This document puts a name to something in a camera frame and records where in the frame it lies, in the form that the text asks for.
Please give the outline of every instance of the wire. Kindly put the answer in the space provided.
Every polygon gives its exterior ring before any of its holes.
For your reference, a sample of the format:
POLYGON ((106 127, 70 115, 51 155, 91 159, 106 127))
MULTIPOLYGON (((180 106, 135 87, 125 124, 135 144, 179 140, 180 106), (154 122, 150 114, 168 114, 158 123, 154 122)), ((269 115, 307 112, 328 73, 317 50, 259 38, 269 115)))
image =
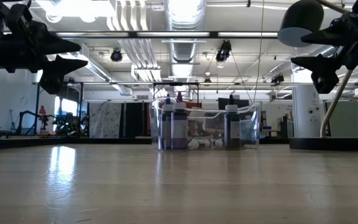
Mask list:
POLYGON ((212 64, 212 61, 214 60, 214 57, 211 58, 211 60, 209 61, 209 65, 208 65, 208 68, 206 68, 205 72, 208 72, 211 64, 212 64))
POLYGON ((265 0, 262 0, 262 25, 261 25, 261 28, 260 28, 260 45, 259 45, 258 76, 257 76, 257 78, 256 78, 254 102, 255 102, 255 98, 256 98, 256 91, 257 91, 257 89, 258 89, 259 72, 260 72, 260 58, 262 57, 262 41, 263 41, 264 17, 265 17, 264 14, 265 14, 265 0))
POLYGON ((237 72, 239 73, 239 76, 240 76, 240 78, 241 78, 241 82, 242 82, 242 84, 244 85, 244 88, 246 89, 246 92, 247 92, 247 95, 248 95, 248 97, 249 97, 249 100, 251 101, 251 103, 254 103, 254 102, 255 102, 255 99, 254 99, 254 101, 252 101, 252 98, 251 98, 251 96, 250 96, 249 93, 248 93, 247 86, 246 86, 246 84, 244 83, 244 81, 243 81, 243 79, 242 79, 242 75, 241 75, 241 72, 240 72, 240 70, 239 70, 239 67, 237 66, 236 58, 234 58, 234 53, 233 53, 233 51, 231 51, 231 55, 233 56, 234 64, 236 65, 237 72))
POLYGON ((218 82, 219 82, 219 72, 218 72, 218 61, 216 61, 216 93, 219 93, 219 85, 218 85, 218 82))

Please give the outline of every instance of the fluorescent light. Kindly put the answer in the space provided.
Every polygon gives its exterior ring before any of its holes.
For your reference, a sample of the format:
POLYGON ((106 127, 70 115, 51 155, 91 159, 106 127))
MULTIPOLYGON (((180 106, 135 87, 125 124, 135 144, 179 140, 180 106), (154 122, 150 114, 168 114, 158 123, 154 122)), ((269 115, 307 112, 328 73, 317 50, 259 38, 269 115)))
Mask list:
POLYGON ((64 17, 111 17, 114 12, 109 1, 64 0, 54 5, 52 1, 37 1, 47 14, 64 17))
POLYGON ((58 37, 64 38, 64 39, 79 39, 79 38, 108 38, 108 37, 129 37, 129 34, 127 32, 56 32, 56 35, 58 37))
POLYGON ((163 44, 205 44, 206 40, 161 40, 163 44))
POLYGON ((138 37, 209 37, 209 32, 138 32, 138 37))
POLYGON ((86 82, 84 85, 110 85, 108 82, 86 82))
POLYGON ((136 82, 119 82, 120 85, 153 85, 152 82, 140 82, 140 83, 136 83, 136 82))
POLYGON ((218 32, 218 37, 277 37, 277 32, 218 32))

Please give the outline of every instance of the pipe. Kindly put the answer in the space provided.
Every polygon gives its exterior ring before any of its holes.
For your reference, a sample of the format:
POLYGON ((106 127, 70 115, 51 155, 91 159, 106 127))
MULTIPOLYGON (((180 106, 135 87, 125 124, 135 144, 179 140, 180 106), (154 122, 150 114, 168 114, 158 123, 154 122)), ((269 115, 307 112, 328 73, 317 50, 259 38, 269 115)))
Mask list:
POLYGON ((127 4, 125 0, 120 0, 121 1, 121 25, 122 28, 124 28, 124 30, 130 30, 129 26, 128 26, 128 21, 127 21, 127 4))
POLYGON ((147 21, 146 21, 146 2, 144 0, 140 0, 140 26, 142 27, 142 30, 149 30, 147 27, 147 21))
MULTIPOLYGON (((206 0, 164 0, 168 30, 201 30, 204 24, 206 0)), ((171 61, 193 63, 198 44, 170 44, 171 61)), ((179 77, 189 77, 192 65, 172 65, 172 72, 179 77)))
POLYGON ((333 99, 333 102, 329 106, 329 108, 327 110, 327 113, 324 116, 323 123, 321 124, 321 127, 320 127, 320 136, 322 138, 326 137, 326 127, 327 127, 328 121, 329 121, 331 115, 333 115, 333 112, 335 110, 336 105, 338 104, 338 101, 339 101, 339 99, 340 99, 340 97, 342 95, 342 92, 345 89, 346 84, 349 81, 350 77, 352 76, 352 72, 353 72, 353 70, 348 70, 346 72, 346 75, 345 75, 341 85, 339 86, 338 91, 335 93, 335 97, 333 99))
MULTIPOLYGON (((113 21, 114 21, 114 18, 111 18, 111 17, 107 18, 107 27, 110 30, 115 30, 114 25, 113 25, 114 24, 113 21)), ((136 66, 138 66, 138 67, 141 66, 140 62, 138 62, 134 58, 133 54, 128 50, 127 44, 124 43, 124 41, 126 41, 126 40, 118 40, 118 43, 125 50, 127 56, 129 57, 129 60, 131 60, 131 62, 134 63, 136 66)))
POLYGON ((129 0, 129 2, 131 3, 131 26, 133 30, 139 30, 139 26, 137 25, 137 18, 136 18, 136 3, 134 0, 129 0))

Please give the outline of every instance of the white pipe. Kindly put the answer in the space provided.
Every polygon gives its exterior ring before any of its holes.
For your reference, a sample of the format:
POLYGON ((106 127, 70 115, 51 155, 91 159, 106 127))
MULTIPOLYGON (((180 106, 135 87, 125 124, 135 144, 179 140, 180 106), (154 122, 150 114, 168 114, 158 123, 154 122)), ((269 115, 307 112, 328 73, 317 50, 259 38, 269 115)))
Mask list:
POLYGON ((139 44, 140 44, 140 46, 142 47, 142 50, 143 50, 143 52, 144 52, 144 54, 145 54, 145 56, 146 56, 146 59, 147 59, 147 61, 148 61, 148 65, 147 65, 147 67, 148 68, 152 68, 153 67, 153 65, 152 65, 152 59, 150 58, 150 56, 152 55, 152 53, 149 53, 149 51, 147 50, 147 46, 146 46, 146 44, 147 44, 147 42, 146 42, 146 40, 139 40, 139 44))
MULTIPOLYGON (((140 0, 140 26, 142 27, 142 30, 144 31, 148 31, 149 28, 147 27, 147 8, 146 8, 146 1, 145 0, 140 0)), ((153 47, 152 47, 152 42, 150 39, 146 39, 144 40, 145 42, 145 46, 146 46, 146 51, 149 52, 150 55, 150 60, 149 62, 152 63, 153 68, 158 68, 157 65, 157 60, 155 59, 155 55, 153 52, 153 47)))
POLYGON ((118 21, 118 5, 116 3, 116 7, 115 7, 115 10, 114 10, 114 14, 112 15, 112 24, 114 25, 114 27, 116 28, 116 30, 118 31, 121 31, 122 28, 121 26, 119 25, 119 21, 118 21))
POLYGON ((147 39, 145 41, 147 43, 146 47, 149 49, 149 52, 150 52, 150 57, 152 59, 153 68, 158 68, 157 60, 155 59, 155 55, 153 52, 152 41, 150 39, 147 39))
POLYGON ((139 49, 139 46, 136 43, 136 40, 128 40, 129 45, 132 47, 131 50, 133 50, 135 52, 135 56, 136 58, 139 60, 139 62, 141 63, 140 67, 146 68, 146 61, 143 59, 143 55, 142 52, 139 49))
POLYGON ((131 3, 131 26, 133 30, 139 30, 139 26, 137 25, 137 15, 136 15, 136 3, 134 0, 129 0, 131 3))
POLYGON ((146 1, 140 0, 140 25, 142 26, 142 30, 148 31, 149 28, 147 27, 147 21, 146 21, 146 1))
POLYGON ((121 1, 121 25, 124 30, 130 30, 127 21, 127 3, 125 0, 121 1))

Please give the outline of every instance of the black stand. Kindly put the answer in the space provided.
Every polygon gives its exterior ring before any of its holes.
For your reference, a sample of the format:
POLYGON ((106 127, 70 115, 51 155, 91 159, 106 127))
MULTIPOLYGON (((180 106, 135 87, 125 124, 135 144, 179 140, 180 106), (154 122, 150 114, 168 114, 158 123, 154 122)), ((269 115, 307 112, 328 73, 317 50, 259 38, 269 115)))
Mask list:
POLYGON ((16 125, 15 125, 15 122, 13 122, 12 110, 9 110, 9 112, 11 112, 11 120, 12 120, 11 133, 15 133, 16 132, 16 125))

